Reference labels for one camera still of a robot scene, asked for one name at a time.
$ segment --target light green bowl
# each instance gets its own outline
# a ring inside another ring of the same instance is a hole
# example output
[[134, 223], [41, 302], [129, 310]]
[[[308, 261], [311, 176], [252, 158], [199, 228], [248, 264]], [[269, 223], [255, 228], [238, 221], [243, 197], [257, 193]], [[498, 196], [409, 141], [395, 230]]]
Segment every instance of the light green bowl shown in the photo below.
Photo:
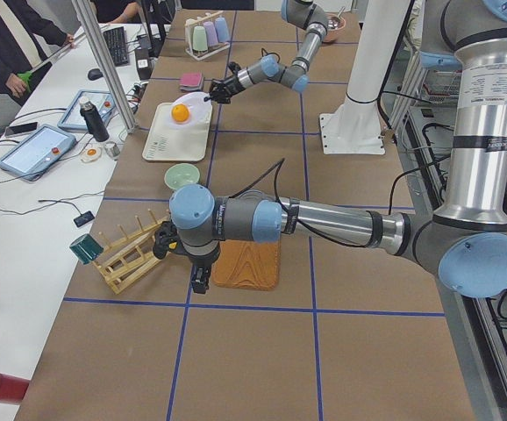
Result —
[[192, 164], [176, 164], [168, 168], [164, 175], [164, 182], [172, 190], [178, 190], [188, 184], [196, 184], [199, 182], [199, 170]]

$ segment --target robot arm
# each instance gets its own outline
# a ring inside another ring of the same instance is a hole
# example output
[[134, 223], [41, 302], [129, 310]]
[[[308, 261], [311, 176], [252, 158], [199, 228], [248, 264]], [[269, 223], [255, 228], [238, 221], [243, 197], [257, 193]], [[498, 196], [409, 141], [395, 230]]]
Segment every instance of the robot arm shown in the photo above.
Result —
[[198, 293], [208, 289], [220, 241], [271, 242], [295, 232], [381, 248], [416, 262], [465, 296], [493, 296], [507, 288], [507, 236], [499, 233], [446, 228], [430, 217], [404, 213], [381, 215], [288, 198], [277, 203], [257, 191], [214, 197], [197, 184], [178, 189], [169, 207], [178, 244], [193, 263], [191, 284]]
[[[383, 216], [292, 199], [283, 205], [259, 197], [215, 199], [204, 187], [188, 186], [174, 193], [170, 210], [194, 266], [208, 273], [221, 240], [276, 241], [280, 232], [292, 233], [302, 221], [298, 231], [380, 247], [412, 260], [464, 296], [493, 296], [507, 288], [505, 5], [501, 0], [427, 2], [437, 22], [427, 26], [439, 30], [434, 42], [424, 39], [424, 48], [439, 47], [433, 48], [437, 64], [455, 48], [462, 63], [446, 200], [432, 216]], [[192, 282], [204, 292], [208, 275]]]
[[278, 82], [296, 92], [304, 91], [310, 64], [327, 34], [327, 15], [311, 0], [283, 0], [281, 15], [290, 24], [307, 32], [290, 67], [277, 63], [273, 55], [266, 55], [247, 68], [232, 62], [229, 65], [232, 75], [224, 80], [213, 80], [210, 96], [205, 100], [230, 103], [232, 96], [266, 80]]

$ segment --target metal pole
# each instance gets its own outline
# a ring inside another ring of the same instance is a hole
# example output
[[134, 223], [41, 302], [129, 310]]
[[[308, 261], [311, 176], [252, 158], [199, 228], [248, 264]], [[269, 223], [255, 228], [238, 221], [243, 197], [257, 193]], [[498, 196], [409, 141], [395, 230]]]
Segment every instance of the metal pole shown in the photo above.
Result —
[[121, 85], [121, 81], [115, 70], [115, 65], [105, 44], [94, 11], [91, 9], [88, 0], [72, 0], [72, 5], [74, 5], [78, 19], [88, 36], [89, 46], [96, 57], [97, 65], [104, 74], [105, 82], [110, 93], [113, 95], [119, 115], [123, 119], [123, 124], [127, 132], [132, 133], [137, 128], [137, 122], [127, 102], [123, 85]]

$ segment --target orange ball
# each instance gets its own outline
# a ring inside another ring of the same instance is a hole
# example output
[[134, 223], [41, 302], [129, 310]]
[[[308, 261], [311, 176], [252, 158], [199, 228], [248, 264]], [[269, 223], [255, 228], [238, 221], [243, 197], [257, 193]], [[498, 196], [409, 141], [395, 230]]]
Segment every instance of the orange ball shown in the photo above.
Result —
[[189, 108], [179, 103], [174, 108], [172, 108], [172, 118], [177, 123], [183, 123], [188, 120], [189, 118]]

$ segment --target white tray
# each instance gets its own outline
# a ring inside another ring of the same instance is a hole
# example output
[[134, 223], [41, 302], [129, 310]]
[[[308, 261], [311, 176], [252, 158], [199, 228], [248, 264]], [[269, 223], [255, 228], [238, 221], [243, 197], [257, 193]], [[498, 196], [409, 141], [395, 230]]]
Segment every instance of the white tray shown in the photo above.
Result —
[[204, 158], [209, 138], [212, 106], [203, 120], [189, 128], [175, 129], [168, 125], [172, 103], [156, 108], [142, 157], [147, 161], [193, 161]]

